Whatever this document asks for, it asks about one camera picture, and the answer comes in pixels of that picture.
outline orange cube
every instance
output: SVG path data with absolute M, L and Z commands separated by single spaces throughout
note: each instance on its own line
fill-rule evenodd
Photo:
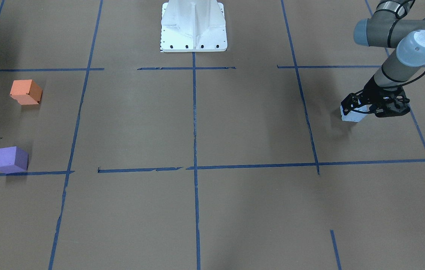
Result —
M 42 89 L 33 80 L 12 82 L 10 96 L 21 105 L 37 105 L 41 101 Z

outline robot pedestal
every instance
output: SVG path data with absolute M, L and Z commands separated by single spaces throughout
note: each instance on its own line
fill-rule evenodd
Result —
M 161 51 L 226 51 L 224 5 L 217 0 L 169 0 L 163 4 Z

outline light blue cap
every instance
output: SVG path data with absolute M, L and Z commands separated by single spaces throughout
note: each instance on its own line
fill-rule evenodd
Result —
M 425 64 L 425 30 L 416 30 L 403 38 L 396 48 L 396 56 L 406 66 Z
M 367 26 L 368 19 L 362 19 L 356 24 L 356 27 L 354 28 L 354 41 L 356 44 L 369 46 L 368 36 L 366 34 Z

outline brown floor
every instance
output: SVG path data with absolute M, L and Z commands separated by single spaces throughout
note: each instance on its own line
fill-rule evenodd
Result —
M 163 2 L 0 0 L 0 148 L 29 153 L 0 269 L 425 269 L 425 77 L 414 114 L 339 117 L 379 0 L 221 0 L 228 50 L 194 55 L 159 52 Z

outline foam cube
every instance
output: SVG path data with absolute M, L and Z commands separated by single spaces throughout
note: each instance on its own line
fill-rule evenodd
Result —
M 0 148 L 0 171 L 19 173 L 27 170 L 29 155 L 17 146 Z
M 42 89 L 33 80 L 12 82 L 10 96 L 21 105 L 37 105 L 41 102 Z

